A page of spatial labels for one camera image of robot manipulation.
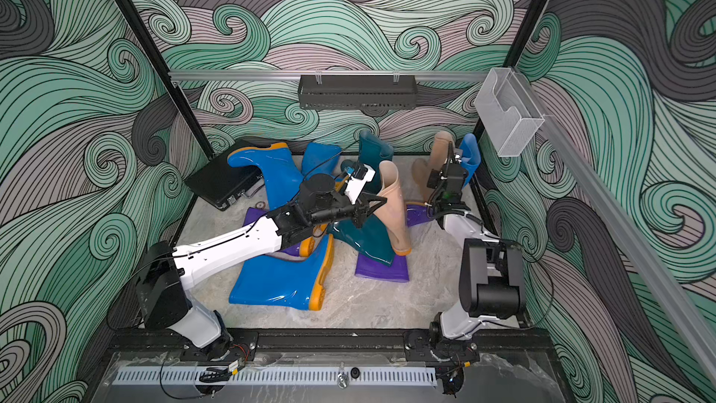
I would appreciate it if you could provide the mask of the beige boot back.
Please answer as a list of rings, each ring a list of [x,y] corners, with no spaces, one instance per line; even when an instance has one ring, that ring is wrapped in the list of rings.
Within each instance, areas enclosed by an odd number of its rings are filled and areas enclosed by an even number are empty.
[[[414,160],[411,166],[413,180],[417,184],[423,201],[428,201],[433,193],[433,188],[428,188],[427,183],[432,171],[439,171],[445,164],[449,145],[455,142],[451,132],[440,131],[434,135],[431,153],[428,160]]]

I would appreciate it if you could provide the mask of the beige boot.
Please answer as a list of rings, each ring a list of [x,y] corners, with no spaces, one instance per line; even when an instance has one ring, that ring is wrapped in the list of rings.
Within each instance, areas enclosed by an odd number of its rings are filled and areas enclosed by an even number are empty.
[[[393,252],[397,256],[406,257],[412,250],[412,243],[406,223],[406,204],[399,171],[391,160],[383,160],[379,165],[379,172],[379,196],[385,198],[386,203],[375,211],[375,215],[386,227]]]
[[[445,164],[449,145],[455,142],[451,132],[440,131],[434,135],[431,153],[428,160],[414,160],[411,166],[413,180],[417,184],[423,201],[428,201],[433,193],[433,188],[428,188],[427,183],[432,171],[439,171]]]

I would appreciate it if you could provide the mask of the small blue boot orange sole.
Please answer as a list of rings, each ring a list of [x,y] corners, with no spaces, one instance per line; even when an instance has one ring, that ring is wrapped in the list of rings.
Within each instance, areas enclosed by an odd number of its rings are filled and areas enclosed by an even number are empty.
[[[342,148],[334,145],[311,142],[307,146],[301,163],[301,173],[307,182],[315,175],[334,176],[339,164]]]

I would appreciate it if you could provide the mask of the teal boot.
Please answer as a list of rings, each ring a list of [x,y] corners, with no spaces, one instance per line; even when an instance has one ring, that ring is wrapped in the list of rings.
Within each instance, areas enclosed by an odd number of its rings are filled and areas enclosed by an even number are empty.
[[[395,150],[393,147],[382,141],[378,136],[370,132],[370,130],[361,130],[359,134],[359,154],[356,160],[343,160],[341,162],[341,172],[347,172],[349,168],[354,167],[357,162],[370,166],[376,172],[371,185],[376,188],[380,186],[380,164],[385,160],[392,160]]]
[[[356,228],[354,222],[348,219],[334,222],[328,226],[328,232],[367,259],[383,266],[393,264],[395,252],[388,231],[376,216],[370,216],[361,228]]]

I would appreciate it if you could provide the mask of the purple boot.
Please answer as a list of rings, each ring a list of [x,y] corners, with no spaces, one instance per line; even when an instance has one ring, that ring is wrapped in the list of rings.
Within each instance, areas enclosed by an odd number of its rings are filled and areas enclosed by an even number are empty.
[[[266,214],[267,211],[265,209],[250,207],[246,211],[246,215],[244,218],[244,226],[251,227],[261,218],[265,219]],[[323,230],[320,228],[316,228],[313,235],[309,236],[300,243],[293,244],[292,246],[289,246],[287,244],[286,240],[283,238],[282,235],[276,234],[276,237],[279,239],[278,246],[281,248],[282,253],[292,257],[301,257],[303,259],[304,257],[309,257],[311,253],[313,253],[317,244],[322,239],[323,235]]]
[[[406,205],[406,225],[409,228],[431,221],[424,203],[410,201]],[[406,257],[396,256],[390,266],[360,255],[356,262],[354,275],[360,278],[404,284],[409,282],[408,261]]]

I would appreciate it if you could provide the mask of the teal boot back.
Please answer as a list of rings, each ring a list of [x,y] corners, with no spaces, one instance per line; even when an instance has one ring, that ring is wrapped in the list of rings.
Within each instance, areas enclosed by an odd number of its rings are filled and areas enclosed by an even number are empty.
[[[361,130],[359,134],[359,154],[356,160],[343,160],[341,162],[341,172],[347,172],[349,168],[354,167],[357,162],[370,166],[376,172],[371,185],[376,188],[380,186],[380,164],[385,160],[392,160],[395,150],[393,147],[382,141],[378,136],[370,132],[370,130]]]

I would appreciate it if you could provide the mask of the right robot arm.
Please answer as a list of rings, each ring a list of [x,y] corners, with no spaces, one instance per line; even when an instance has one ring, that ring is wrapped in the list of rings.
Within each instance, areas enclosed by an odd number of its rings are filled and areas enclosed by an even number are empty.
[[[467,171],[461,153],[447,144],[445,163],[430,173],[428,214],[462,248],[458,300],[430,324],[432,347],[471,341],[481,329],[518,329],[526,307],[522,247],[486,228],[462,200]]]

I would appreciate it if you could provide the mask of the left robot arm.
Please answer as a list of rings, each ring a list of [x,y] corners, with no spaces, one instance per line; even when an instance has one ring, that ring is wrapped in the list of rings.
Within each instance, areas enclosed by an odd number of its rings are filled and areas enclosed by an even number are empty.
[[[311,239],[322,225],[349,219],[361,227],[386,202],[365,191],[375,175],[372,167],[361,162],[341,182],[332,175],[313,175],[300,182],[298,194],[287,204],[251,225],[186,246],[155,244],[134,279],[145,328],[173,330],[205,360],[224,358],[233,345],[231,335],[220,314],[195,300],[190,291],[218,272],[254,257],[268,262],[270,277],[288,280],[288,295],[299,306],[319,309],[333,260],[332,236],[322,238],[309,257],[289,256],[285,249]]]

